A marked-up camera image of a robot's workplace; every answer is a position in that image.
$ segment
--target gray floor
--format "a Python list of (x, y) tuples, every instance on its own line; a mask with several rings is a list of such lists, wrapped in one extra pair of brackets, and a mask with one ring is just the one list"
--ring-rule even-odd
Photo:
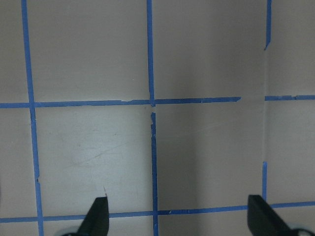
[[(27, 4), (35, 102), (150, 99), (146, 1)], [(9, 222), (0, 234), (42, 236), (21, 1), (0, 5), (0, 222)], [(37, 105), (43, 216), (83, 215), (104, 189), (111, 213), (152, 211), (152, 112), (158, 210), (246, 205), (248, 194), (261, 194), (263, 161), (269, 203), (314, 201), (314, 100), (264, 98), (315, 94), (315, 2), (272, 7), (264, 51), (266, 0), (152, 1), (155, 99), (238, 102)], [(315, 206), (276, 211), (315, 230)], [(80, 222), (45, 220), (44, 235)], [(244, 210), (159, 215), (158, 228), (160, 236), (250, 235)], [(111, 218), (109, 235), (152, 236), (153, 217)]]

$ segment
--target floor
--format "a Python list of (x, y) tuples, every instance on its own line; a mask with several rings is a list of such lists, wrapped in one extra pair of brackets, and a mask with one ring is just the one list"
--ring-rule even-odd
[(105, 193), (109, 236), (250, 236), (248, 194), (315, 230), (315, 2), (270, 4), (2, 1), (0, 234)]

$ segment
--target blue grid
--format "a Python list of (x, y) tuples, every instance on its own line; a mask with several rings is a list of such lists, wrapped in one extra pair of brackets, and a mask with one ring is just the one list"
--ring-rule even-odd
[[(267, 0), (267, 21), (266, 21), (266, 47), (271, 42), (271, 3), (272, 0)], [(0, 223), (12, 222), (37, 222), (39, 236), (44, 236), (43, 222), (59, 221), (59, 220), (80, 220), (84, 219), (85, 215), (69, 215), (69, 216), (43, 216), (41, 206), (41, 191), (39, 178), (38, 164), (38, 149), (37, 149), (37, 131), (36, 131), (36, 114), (35, 109), (39, 107), (73, 107), (73, 106), (120, 106), (120, 105), (151, 105), (156, 104), (187, 104), (187, 103), (213, 103), (213, 102), (237, 102), (241, 97), (217, 97), (217, 98), (183, 98), (183, 99), (155, 99), (154, 95), (154, 64), (153, 64), (153, 27), (152, 27), (152, 0), (147, 0), (147, 34), (148, 34), (148, 72), (149, 72), (149, 93), (148, 100), (106, 100), (106, 101), (66, 101), (66, 102), (35, 102), (32, 83), (32, 65), (31, 53), (29, 44), (29, 29), (27, 16), (27, 0), (21, 0), (23, 35), (25, 62), (28, 84), (28, 103), (0, 103), (0, 108), (29, 108), (31, 116), (31, 139), (33, 150), (33, 166), (34, 166), (34, 182), (36, 195), (37, 217), (16, 217), (16, 218), (0, 218)], [(288, 101), (288, 100), (315, 100), (315, 95), (285, 95), (285, 96), (265, 96), (265, 101)], [(225, 211), (240, 211), (247, 210), (247, 206), (224, 206), (202, 209), (177, 209), (177, 210), (158, 210), (158, 179), (157, 179), (157, 145), (156, 145), (156, 115), (151, 114), (152, 125), (152, 194), (153, 194), (153, 210), (139, 212), (123, 212), (111, 213), (110, 218), (119, 217), (137, 217), (137, 216), (153, 216), (154, 236), (158, 236), (158, 216), (159, 215), (179, 215), (179, 214), (200, 214)], [(262, 164), (262, 197), (267, 199), (267, 162)], [(272, 204), (273, 208), (282, 207), (307, 207), (315, 206), (315, 202), (297, 202), (297, 203), (280, 203)]]

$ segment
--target vertical blue tape strip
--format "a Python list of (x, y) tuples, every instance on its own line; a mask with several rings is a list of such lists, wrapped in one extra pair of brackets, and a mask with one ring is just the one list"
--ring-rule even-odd
[(271, 3), (272, 0), (267, 0), (267, 21), (266, 21), (266, 47), (269, 46), (271, 42)]
[(31, 140), (32, 140), (32, 150), (33, 150), (38, 234), (39, 234), (39, 236), (44, 236), (40, 184), (38, 182), (39, 164), (38, 164), (38, 148), (37, 148), (37, 131), (36, 131), (36, 117), (35, 117), (35, 106), (34, 106), (33, 82), (32, 82), (32, 66), (31, 66), (31, 53), (30, 53), (30, 41), (29, 41), (28, 10), (27, 10), (27, 1), (26, 0), (21, 0), (21, 7), (22, 7), (25, 64), (26, 64), (26, 74), (27, 74), (30, 113), (31, 113)]
[(147, 0), (147, 34), (148, 34), (148, 72), (150, 104), (155, 107), (154, 72), (153, 72), (153, 31), (152, 31), (152, 0)]
[(267, 201), (267, 169), (268, 163), (262, 163), (262, 198)]
[(152, 194), (153, 194), (153, 229), (154, 236), (158, 236), (158, 168), (157, 168), (157, 126), (156, 114), (151, 114), (151, 155), (152, 155)]

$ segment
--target black object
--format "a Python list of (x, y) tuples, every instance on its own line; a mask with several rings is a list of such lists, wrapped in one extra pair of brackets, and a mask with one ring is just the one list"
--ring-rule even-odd
[(107, 197), (95, 198), (88, 214), (78, 232), (64, 236), (107, 236), (109, 229), (109, 213)]
[(315, 236), (304, 229), (290, 227), (260, 195), (249, 195), (247, 224), (253, 236)]

